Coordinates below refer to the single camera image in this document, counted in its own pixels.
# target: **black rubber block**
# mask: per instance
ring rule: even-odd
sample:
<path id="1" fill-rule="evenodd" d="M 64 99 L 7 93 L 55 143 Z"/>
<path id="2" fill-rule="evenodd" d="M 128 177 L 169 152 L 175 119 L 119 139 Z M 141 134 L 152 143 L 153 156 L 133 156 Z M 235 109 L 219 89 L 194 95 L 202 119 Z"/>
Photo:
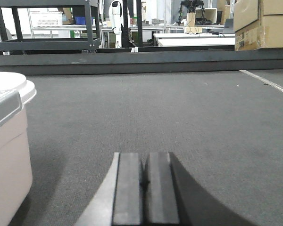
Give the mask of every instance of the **black rubber block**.
<path id="1" fill-rule="evenodd" d="M 142 162 L 137 153 L 120 154 L 113 226 L 142 225 Z"/>
<path id="2" fill-rule="evenodd" d="M 146 162 L 145 213 L 148 225 L 180 225 L 169 153 L 151 153 Z"/>

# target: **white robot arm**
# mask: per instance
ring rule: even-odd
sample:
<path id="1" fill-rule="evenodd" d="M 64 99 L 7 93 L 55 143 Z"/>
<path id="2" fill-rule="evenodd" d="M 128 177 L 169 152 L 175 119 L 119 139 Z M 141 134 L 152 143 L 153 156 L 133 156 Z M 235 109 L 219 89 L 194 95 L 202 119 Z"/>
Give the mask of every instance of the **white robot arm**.
<path id="1" fill-rule="evenodd" d="M 109 8 L 109 18 L 113 33 L 116 35 L 115 48 L 122 47 L 122 27 L 124 27 L 123 0 L 113 1 Z M 130 25 L 130 16 L 128 10 L 128 27 Z"/>

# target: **container lid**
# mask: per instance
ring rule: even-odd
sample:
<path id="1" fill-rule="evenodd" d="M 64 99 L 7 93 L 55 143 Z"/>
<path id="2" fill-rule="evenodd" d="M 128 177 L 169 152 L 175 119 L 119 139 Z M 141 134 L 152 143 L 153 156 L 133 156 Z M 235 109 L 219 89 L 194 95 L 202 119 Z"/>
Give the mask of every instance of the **container lid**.
<path id="1" fill-rule="evenodd" d="M 24 75 L 0 72 L 0 126 L 21 111 L 35 95 L 34 84 Z"/>
<path id="2" fill-rule="evenodd" d="M 37 94 L 34 84 L 26 80 L 24 75 L 13 72 L 0 72 L 0 91 L 13 89 L 19 92 L 23 105 L 31 101 Z"/>

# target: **white plastic container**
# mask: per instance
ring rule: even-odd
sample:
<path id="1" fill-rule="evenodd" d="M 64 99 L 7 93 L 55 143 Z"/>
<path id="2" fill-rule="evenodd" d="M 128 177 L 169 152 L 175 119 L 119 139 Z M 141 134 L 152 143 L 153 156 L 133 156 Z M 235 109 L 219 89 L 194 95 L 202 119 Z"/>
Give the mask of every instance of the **white plastic container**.
<path id="1" fill-rule="evenodd" d="M 0 72 L 0 226 L 7 226 L 32 185 L 25 105 L 36 95 L 31 81 Z"/>

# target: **white line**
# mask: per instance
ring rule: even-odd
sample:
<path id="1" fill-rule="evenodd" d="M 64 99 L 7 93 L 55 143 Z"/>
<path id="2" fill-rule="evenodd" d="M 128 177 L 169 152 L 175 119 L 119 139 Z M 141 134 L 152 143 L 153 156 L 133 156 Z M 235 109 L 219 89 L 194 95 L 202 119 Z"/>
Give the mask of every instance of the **white line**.
<path id="1" fill-rule="evenodd" d="M 261 82 L 266 83 L 267 85 L 270 85 L 271 87 L 274 87 L 275 89 L 277 89 L 277 90 L 283 92 L 283 87 L 282 87 L 282 86 L 280 86 L 280 85 L 278 85 L 278 84 L 276 84 L 276 83 L 274 83 L 274 82 L 272 82 L 272 81 L 270 81 L 270 80 L 267 80 L 267 79 L 265 79 L 265 78 L 262 78 L 262 77 L 260 77 L 260 76 L 258 76 L 258 75 L 256 75 L 256 74 L 254 74 L 254 73 L 252 73 L 252 72 L 249 72 L 249 71 L 246 71 L 246 70 L 240 70 L 240 72 L 242 72 L 242 73 L 244 73 L 244 74 L 247 74 L 247 75 L 249 75 L 249 76 L 251 76 L 251 77 L 253 77 L 253 78 L 255 78 L 255 79 L 258 79 L 258 80 L 260 80 Z"/>

